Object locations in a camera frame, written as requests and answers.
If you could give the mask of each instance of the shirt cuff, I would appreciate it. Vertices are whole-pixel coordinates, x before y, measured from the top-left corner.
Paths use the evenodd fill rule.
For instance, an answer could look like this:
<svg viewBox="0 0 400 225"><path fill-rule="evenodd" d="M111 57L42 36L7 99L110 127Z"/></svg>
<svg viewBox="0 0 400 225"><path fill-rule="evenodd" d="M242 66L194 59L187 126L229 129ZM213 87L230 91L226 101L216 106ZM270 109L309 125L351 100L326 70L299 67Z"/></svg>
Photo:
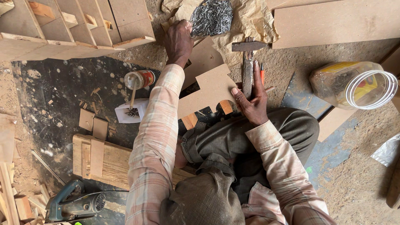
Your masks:
<svg viewBox="0 0 400 225"><path fill-rule="evenodd" d="M271 121L247 131L246 135L259 152L270 149L280 144L283 140L282 135L280 135Z"/></svg>
<svg viewBox="0 0 400 225"><path fill-rule="evenodd" d="M184 80L185 73L183 72L182 67L176 64L168 64L162 70L156 86L167 87L179 96Z"/></svg>

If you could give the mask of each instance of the glass jar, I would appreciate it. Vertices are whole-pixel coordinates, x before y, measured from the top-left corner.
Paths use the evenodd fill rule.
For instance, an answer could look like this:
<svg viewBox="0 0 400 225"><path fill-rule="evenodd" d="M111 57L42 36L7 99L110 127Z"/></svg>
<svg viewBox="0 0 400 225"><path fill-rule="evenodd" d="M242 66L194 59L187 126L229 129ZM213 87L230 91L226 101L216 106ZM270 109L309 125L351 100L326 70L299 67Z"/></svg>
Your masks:
<svg viewBox="0 0 400 225"><path fill-rule="evenodd" d="M373 62L329 63L310 75L314 94L335 107L374 109L389 102L397 79Z"/></svg>

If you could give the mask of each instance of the fingernail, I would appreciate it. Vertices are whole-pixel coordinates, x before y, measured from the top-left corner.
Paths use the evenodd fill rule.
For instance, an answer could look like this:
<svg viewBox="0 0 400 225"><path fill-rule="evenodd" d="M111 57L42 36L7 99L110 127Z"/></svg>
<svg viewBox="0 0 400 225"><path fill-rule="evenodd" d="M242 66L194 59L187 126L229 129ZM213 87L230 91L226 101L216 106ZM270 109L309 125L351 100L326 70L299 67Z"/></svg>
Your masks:
<svg viewBox="0 0 400 225"><path fill-rule="evenodd" d="M239 90L237 88L232 88L231 92L233 95L236 95L239 92Z"/></svg>

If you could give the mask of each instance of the orange pen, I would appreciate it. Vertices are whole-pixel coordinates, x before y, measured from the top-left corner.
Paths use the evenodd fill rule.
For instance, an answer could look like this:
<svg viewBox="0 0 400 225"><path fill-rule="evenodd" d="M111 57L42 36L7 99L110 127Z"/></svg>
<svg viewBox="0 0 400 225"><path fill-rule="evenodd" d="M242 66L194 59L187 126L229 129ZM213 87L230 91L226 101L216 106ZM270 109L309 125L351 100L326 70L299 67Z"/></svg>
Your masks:
<svg viewBox="0 0 400 225"><path fill-rule="evenodd" d="M261 63L261 67L260 67L260 75L261 75L261 81L262 81L262 85L264 85L264 67Z"/></svg>

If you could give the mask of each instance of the small wooden square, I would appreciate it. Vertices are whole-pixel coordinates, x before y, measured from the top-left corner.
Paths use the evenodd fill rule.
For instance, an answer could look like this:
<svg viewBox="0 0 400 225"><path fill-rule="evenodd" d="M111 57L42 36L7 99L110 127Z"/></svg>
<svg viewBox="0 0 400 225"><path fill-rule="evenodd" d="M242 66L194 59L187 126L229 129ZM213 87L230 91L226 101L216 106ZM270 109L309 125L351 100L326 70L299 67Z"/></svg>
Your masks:
<svg viewBox="0 0 400 225"><path fill-rule="evenodd" d="M108 122L99 118L93 120L93 137L105 141L107 137Z"/></svg>
<svg viewBox="0 0 400 225"><path fill-rule="evenodd" d="M80 116L79 116L79 126L85 128L88 131L93 130L93 118L94 112L90 112L86 109L80 109Z"/></svg>

